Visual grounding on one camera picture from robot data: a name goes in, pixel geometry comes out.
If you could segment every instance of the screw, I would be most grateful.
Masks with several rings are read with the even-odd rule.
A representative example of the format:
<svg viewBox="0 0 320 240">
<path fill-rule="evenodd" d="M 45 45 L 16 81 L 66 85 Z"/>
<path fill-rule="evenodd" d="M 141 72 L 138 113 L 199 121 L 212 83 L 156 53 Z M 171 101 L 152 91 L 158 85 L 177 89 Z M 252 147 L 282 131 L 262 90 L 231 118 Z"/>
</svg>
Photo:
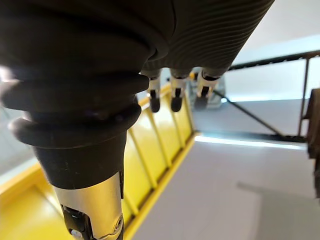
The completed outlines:
<svg viewBox="0 0 320 240">
<path fill-rule="evenodd" d="M 76 239 L 83 239 L 81 232 L 79 232 L 77 230 L 72 229 L 71 235 L 74 236 Z"/>
</svg>

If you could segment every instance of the metal shaft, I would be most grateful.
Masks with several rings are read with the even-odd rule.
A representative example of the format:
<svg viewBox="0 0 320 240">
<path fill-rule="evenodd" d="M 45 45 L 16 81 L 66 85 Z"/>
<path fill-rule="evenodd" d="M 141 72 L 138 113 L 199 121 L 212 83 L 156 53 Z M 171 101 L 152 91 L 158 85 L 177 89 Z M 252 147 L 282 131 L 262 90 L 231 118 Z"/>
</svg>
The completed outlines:
<svg viewBox="0 0 320 240">
<path fill-rule="evenodd" d="M 299 119 L 299 128 L 298 128 L 298 136 L 301 136 L 302 129 L 302 120 L 304 117 L 305 111 L 305 101 L 306 101 L 306 91 L 307 91 L 307 83 L 308 83 L 308 72 L 309 72 L 309 58 L 305 62 L 305 71 L 304 71 L 304 83 L 303 83 L 303 94 L 301 100 L 301 108 L 300 108 L 300 119 Z"/>
</svg>

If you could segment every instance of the diagonal metal bar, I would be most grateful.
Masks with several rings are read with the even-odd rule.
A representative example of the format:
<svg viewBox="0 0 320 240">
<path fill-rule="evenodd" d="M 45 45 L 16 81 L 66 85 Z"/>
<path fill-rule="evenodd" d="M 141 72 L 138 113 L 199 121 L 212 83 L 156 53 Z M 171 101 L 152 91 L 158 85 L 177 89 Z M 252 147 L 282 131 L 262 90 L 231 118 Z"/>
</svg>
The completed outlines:
<svg viewBox="0 0 320 240">
<path fill-rule="evenodd" d="M 303 121 L 304 112 L 305 112 L 306 91 L 307 91 L 308 72 L 309 72 L 309 61 L 310 61 L 310 58 L 307 58 L 307 59 L 306 59 L 306 62 L 305 62 L 303 94 L 302 94 L 302 99 L 301 99 L 301 108 L 300 108 L 300 119 L 299 119 L 299 128 L 298 128 L 298 137 L 301 136 L 302 121 Z"/>
<path fill-rule="evenodd" d="M 274 132 L 274 133 L 277 134 L 278 136 L 285 137 L 285 135 L 283 135 L 279 130 L 277 130 L 276 128 L 274 128 L 274 127 L 271 126 L 270 124 L 266 123 L 266 122 L 263 121 L 261 118 L 259 118 L 258 116 L 254 115 L 253 113 L 251 113 L 250 111 L 248 111 L 248 110 L 245 109 L 244 107 L 240 106 L 238 103 L 231 101 L 229 98 L 227 98 L 225 95 L 223 95 L 223 94 L 220 93 L 219 91 L 213 90 L 213 93 L 217 94 L 217 95 L 220 96 L 221 98 L 226 99 L 231 105 L 235 106 L 237 109 L 239 109 L 239 110 L 242 111 L 243 113 L 247 114 L 249 117 L 253 118 L 254 120 L 256 120 L 257 122 L 259 122 L 260 124 L 262 124 L 263 126 L 265 126 L 267 129 L 271 130 L 272 132 Z"/>
</svg>

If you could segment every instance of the yellow metal fence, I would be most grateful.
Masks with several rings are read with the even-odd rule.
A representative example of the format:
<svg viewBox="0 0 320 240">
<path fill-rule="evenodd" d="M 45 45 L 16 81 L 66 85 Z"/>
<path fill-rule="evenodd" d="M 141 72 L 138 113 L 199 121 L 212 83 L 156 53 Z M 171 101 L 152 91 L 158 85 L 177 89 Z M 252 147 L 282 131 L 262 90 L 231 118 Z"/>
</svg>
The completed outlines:
<svg viewBox="0 0 320 240">
<path fill-rule="evenodd" d="M 192 119 L 184 99 L 172 112 L 170 86 L 161 90 L 161 108 L 148 100 L 127 132 L 124 153 L 125 240 L 130 240 L 193 144 Z M 71 240 L 59 202 L 39 164 L 0 186 L 0 236 L 3 240 Z"/>
</svg>

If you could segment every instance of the black metal railing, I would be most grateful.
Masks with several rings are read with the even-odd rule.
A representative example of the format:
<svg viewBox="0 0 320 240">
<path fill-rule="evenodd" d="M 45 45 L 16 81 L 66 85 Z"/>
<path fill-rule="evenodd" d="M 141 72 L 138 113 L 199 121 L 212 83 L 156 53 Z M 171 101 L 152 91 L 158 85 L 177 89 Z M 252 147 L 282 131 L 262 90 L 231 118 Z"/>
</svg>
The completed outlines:
<svg viewBox="0 0 320 240">
<path fill-rule="evenodd" d="M 228 97 L 226 97 L 224 94 L 214 91 L 215 94 L 218 96 L 225 98 L 230 104 L 238 108 L 240 111 L 243 113 L 247 114 L 251 118 L 255 119 L 257 122 L 260 124 L 264 125 L 266 128 L 269 130 L 273 131 L 275 135 L 269 135 L 266 137 L 266 139 L 273 139 L 273 140 L 279 140 L 279 141 L 286 141 L 286 142 L 305 142 L 305 138 L 301 136 L 301 131 L 302 131 L 302 121 L 304 119 L 304 112 L 305 112 L 305 101 L 306 101 L 306 91 L 307 91 L 307 84 L 308 84 L 308 73 L 309 73 L 309 63 L 310 59 L 315 58 L 315 57 L 320 57 L 320 50 L 317 51 L 309 51 L 309 52 L 303 52 L 303 53 L 296 53 L 296 54 L 291 54 L 291 55 L 285 55 L 285 56 L 277 56 L 277 57 L 272 57 L 272 58 L 267 58 L 267 59 L 262 59 L 262 60 L 257 60 L 257 61 L 251 61 L 251 62 L 246 62 L 246 63 L 241 63 L 241 64 L 235 64 L 232 65 L 228 71 L 234 71 L 234 70 L 239 70 L 239 69 L 247 69 L 247 68 L 253 68 L 253 67 L 258 67 L 258 66 L 264 66 L 264 65 L 270 65 L 270 64 L 278 64 L 278 63 L 284 63 L 284 62 L 291 62 L 291 61 L 296 61 L 296 60 L 305 60 L 305 69 L 304 69 L 304 82 L 303 82 L 303 90 L 302 90 L 302 99 L 301 99 L 301 107 L 300 107 L 300 115 L 299 115 L 299 126 L 297 130 L 297 135 L 284 135 L 276 129 L 275 127 L 271 126 L 252 112 L 248 111 L 244 107 L 240 106 L 238 103 L 231 101 Z M 265 134 L 258 134 L 259 137 L 261 136 L 267 136 Z"/>
</svg>

